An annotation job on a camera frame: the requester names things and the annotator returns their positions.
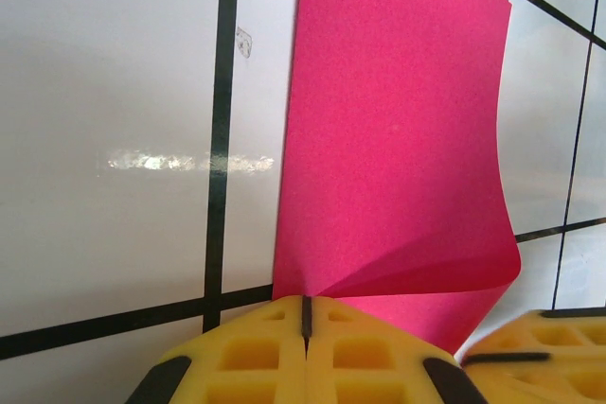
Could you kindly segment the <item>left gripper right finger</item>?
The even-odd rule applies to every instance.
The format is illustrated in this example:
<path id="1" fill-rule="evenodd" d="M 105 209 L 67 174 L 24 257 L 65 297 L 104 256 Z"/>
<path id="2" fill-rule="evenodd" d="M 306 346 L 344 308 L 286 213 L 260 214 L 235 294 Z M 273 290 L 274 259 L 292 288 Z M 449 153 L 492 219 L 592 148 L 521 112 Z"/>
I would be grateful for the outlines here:
<path id="1" fill-rule="evenodd" d="M 305 298 L 309 404 L 488 404 L 454 357 L 328 297 Z"/>

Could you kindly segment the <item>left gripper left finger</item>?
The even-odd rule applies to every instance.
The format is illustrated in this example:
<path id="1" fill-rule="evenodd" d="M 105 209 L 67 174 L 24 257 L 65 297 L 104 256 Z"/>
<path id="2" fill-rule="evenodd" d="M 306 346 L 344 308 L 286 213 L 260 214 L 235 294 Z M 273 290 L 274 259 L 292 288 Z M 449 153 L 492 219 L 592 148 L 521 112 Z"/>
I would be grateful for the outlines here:
<path id="1" fill-rule="evenodd" d="M 304 404 L 302 309 L 284 297 L 172 348 L 125 404 Z"/>

